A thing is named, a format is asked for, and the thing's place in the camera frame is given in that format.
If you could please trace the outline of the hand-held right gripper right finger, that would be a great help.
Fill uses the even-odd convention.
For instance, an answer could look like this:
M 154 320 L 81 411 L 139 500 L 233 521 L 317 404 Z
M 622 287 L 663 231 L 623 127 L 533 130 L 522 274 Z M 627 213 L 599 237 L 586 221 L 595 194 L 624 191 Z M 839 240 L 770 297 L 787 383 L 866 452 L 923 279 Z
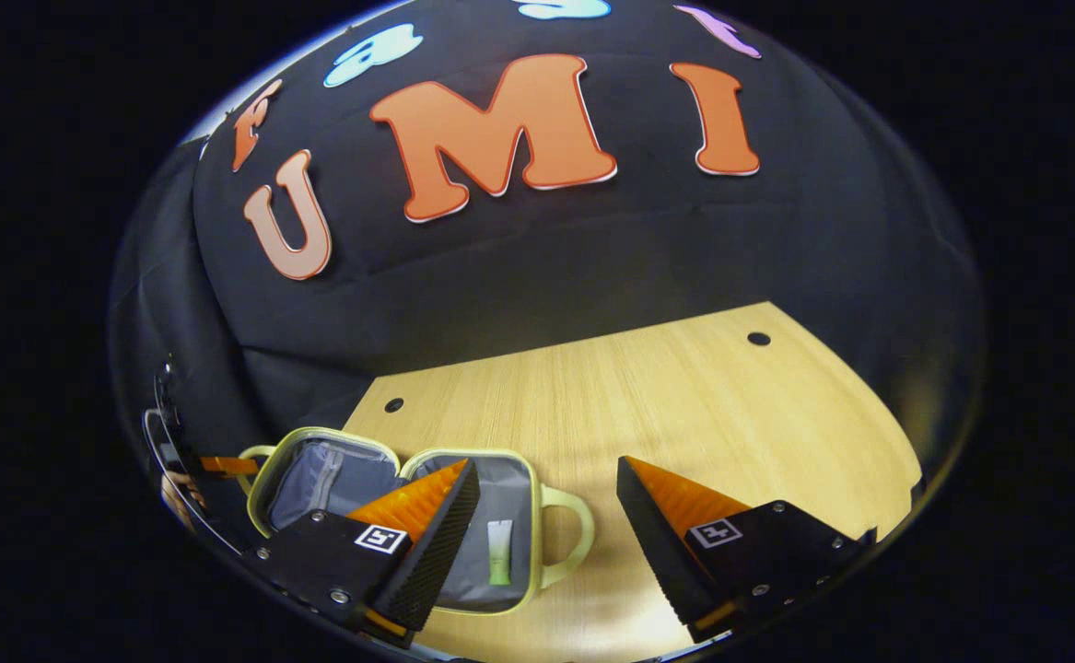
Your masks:
M 874 545 L 785 500 L 748 506 L 635 457 L 616 494 L 660 591 L 697 645 L 794 607 Z

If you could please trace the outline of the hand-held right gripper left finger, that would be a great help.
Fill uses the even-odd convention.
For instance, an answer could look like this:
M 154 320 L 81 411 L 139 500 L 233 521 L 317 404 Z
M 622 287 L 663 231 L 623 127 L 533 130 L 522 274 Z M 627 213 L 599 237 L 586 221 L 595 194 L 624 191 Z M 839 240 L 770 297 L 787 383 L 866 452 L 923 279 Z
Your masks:
M 347 515 L 309 511 L 240 562 L 331 625 L 406 649 L 435 608 L 479 498 L 477 466 L 460 459 Z

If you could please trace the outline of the pale yellow small suitcase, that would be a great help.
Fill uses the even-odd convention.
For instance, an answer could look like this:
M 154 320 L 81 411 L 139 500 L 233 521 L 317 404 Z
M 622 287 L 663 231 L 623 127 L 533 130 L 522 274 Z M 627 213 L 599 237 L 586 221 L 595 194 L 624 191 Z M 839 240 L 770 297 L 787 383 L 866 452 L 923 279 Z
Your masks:
M 467 529 L 460 552 L 438 596 L 441 612 L 498 616 L 524 607 L 541 590 L 578 571 L 594 542 L 593 515 L 585 501 L 538 478 L 538 471 L 519 453 L 499 448 L 431 448 L 401 460 L 374 439 L 321 426 L 306 426 L 280 444 L 245 449 L 260 471 L 239 478 L 247 496 L 250 523 L 273 536 L 312 509 L 346 515 L 395 488 L 432 471 L 471 459 L 481 479 L 481 499 Z M 574 511 L 578 541 L 562 562 L 543 558 L 543 511 L 559 506 Z M 513 521 L 511 583 L 489 583 L 487 521 Z

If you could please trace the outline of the pale green cream tube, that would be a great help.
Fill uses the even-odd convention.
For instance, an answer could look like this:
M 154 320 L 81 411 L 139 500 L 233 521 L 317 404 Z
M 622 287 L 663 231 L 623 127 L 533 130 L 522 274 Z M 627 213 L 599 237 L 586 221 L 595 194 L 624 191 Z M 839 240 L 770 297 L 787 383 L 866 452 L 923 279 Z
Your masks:
M 513 521 L 487 521 L 487 563 L 489 564 L 489 583 L 504 587 L 511 583 L 511 539 Z

